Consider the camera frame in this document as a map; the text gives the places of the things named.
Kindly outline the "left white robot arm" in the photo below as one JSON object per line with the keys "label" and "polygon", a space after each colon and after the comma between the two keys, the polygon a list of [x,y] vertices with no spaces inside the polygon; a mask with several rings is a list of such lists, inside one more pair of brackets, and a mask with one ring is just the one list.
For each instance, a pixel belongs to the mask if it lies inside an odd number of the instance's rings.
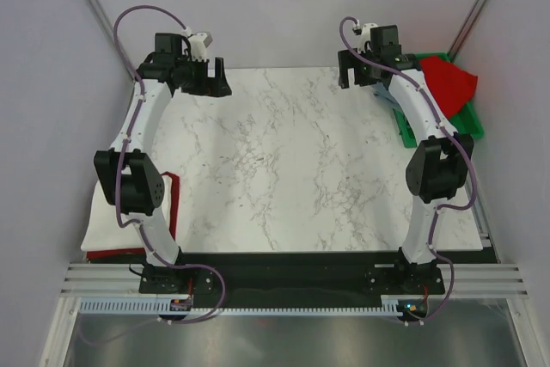
{"label": "left white robot arm", "polygon": [[180,247],[171,233],[175,218],[163,213],[170,199],[161,173],[150,158],[162,115],[176,91],[221,98],[232,94],[222,58],[209,60],[208,32],[158,33],[155,49],[138,66],[131,105],[108,150],[95,153],[94,166],[105,200],[120,227],[132,226],[144,246],[142,294],[180,294],[190,290],[194,272],[179,266]]}

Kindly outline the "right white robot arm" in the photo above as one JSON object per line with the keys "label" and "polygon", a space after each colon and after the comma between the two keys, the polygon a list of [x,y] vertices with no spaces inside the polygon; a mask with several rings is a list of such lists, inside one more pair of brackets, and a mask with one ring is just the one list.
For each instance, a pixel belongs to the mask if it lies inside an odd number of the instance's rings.
{"label": "right white robot arm", "polygon": [[443,294],[437,266],[438,226],[466,180],[475,180],[471,163],[474,141],[460,134],[443,114],[429,89],[425,71],[413,54],[401,50],[395,25],[362,24],[347,16],[358,36],[356,47],[338,53],[339,86],[371,86],[408,121],[417,147],[406,166],[406,185],[412,195],[412,215],[405,241],[389,267],[371,267],[368,286],[382,294]]}

